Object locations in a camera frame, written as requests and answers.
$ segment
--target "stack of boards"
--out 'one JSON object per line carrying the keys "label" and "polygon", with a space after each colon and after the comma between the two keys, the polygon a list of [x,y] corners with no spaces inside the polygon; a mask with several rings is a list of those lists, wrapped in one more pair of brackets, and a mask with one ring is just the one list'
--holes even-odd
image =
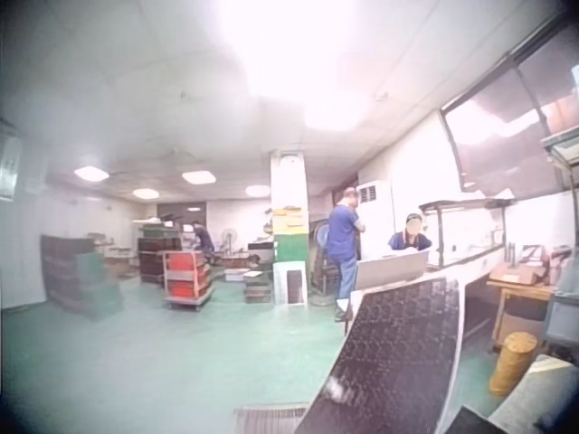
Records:
{"label": "stack of boards", "polygon": [[94,250],[91,239],[41,237],[47,298],[69,312],[100,319],[122,310],[123,298]]}

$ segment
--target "cardboard box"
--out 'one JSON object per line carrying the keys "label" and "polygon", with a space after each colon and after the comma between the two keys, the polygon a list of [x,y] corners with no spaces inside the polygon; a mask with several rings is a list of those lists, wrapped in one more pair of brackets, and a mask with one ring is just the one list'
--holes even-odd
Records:
{"label": "cardboard box", "polygon": [[535,285],[541,281],[546,274],[545,267],[538,267],[527,264],[517,264],[511,268],[510,263],[501,262],[491,272],[492,280],[515,283],[519,285]]}

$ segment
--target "woman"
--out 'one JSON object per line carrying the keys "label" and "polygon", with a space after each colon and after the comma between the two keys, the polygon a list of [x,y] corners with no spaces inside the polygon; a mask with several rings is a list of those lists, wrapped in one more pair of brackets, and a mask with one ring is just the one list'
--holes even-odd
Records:
{"label": "woman", "polygon": [[419,214],[409,214],[406,217],[406,230],[395,233],[388,244],[392,250],[406,250],[410,248],[420,250],[432,246],[432,241],[421,233],[422,217]]}

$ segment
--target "window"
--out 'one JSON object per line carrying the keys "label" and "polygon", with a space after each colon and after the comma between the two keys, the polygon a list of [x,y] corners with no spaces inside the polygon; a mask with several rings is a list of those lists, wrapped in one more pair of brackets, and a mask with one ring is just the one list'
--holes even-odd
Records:
{"label": "window", "polygon": [[[552,134],[579,125],[579,29],[566,27],[519,69],[529,90],[545,113]],[[565,186],[568,177],[563,175]],[[579,167],[574,170],[579,181]]]}
{"label": "window", "polygon": [[446,114],[464,191],[517,198],[561,189],[541,139],[549,133],[518,74],[508,70]]}

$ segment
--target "air conditioner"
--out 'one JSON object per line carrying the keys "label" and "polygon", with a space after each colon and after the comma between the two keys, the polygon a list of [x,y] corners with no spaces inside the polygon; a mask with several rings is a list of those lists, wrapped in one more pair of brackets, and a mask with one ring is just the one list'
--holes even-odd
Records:
{"label": "air conditioner", "polygon": [[362,259],[382,258],[390,248],[388,241],[394,234],[392,189],[384,181],[359,185],[357,214],[365,225],[360,234]]}

